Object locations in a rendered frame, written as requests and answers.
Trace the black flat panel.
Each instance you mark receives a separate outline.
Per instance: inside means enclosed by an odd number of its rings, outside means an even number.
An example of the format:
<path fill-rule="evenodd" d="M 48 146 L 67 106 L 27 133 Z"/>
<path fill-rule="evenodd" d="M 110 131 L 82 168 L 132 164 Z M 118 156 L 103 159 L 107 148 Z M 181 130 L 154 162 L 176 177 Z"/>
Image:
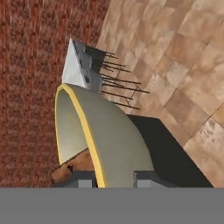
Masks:
<path fill-rule="evenodd" d="M 179 187 L 213 187 L 158 118 L 129 115 L 129 119 L 142 135 L 154 170 L 162 180 Z"/>

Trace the grey bowl with yellow rim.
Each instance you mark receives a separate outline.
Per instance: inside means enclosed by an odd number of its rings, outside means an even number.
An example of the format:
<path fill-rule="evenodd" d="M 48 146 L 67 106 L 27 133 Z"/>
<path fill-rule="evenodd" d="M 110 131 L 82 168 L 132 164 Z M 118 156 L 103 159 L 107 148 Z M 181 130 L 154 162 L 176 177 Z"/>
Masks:
<path fill-rule="evenodd" d="M 100 188 L 132 187 L 135 171 L 154 169 L 136 125 L 101 95 L 62 84 L 55 95 L 54 114 L 59 161 L 89 149 Z"/>

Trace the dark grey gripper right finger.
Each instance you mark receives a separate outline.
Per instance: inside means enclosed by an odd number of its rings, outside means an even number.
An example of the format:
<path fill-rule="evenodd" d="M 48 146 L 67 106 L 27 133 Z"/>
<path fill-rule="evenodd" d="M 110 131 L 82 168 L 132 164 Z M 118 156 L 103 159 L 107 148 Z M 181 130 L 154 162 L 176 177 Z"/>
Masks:
<path fill-rule="evenodd" d="M 133 179 L 135 188 L 175 187 L 174 184 L 162 180 L 154 171 L 134 171 Z"/>

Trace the white and grey angular appliance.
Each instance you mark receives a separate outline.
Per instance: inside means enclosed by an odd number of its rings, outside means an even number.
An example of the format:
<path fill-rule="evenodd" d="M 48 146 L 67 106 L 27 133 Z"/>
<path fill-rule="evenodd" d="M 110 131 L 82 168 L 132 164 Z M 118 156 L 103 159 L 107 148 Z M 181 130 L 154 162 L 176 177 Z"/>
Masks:
<path fill-rule="evenodd" d="M 93 59 L 85 50 L 86 46 L 80 41 L 69 39 L 62 82 L 99 94 L 102 90 L 102 77 L 93 70 Z"/>

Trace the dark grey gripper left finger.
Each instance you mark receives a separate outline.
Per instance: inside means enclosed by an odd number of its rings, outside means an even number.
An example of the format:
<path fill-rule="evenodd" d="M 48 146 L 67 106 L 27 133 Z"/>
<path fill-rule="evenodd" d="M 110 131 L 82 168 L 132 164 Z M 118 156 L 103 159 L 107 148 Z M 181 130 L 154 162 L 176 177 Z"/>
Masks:
<path fill-rule="evenodd" d="M 93 171 L 76 171 L 70 179 L 54 184 L 53 187 L 96 188 L 95 173 Z"/>

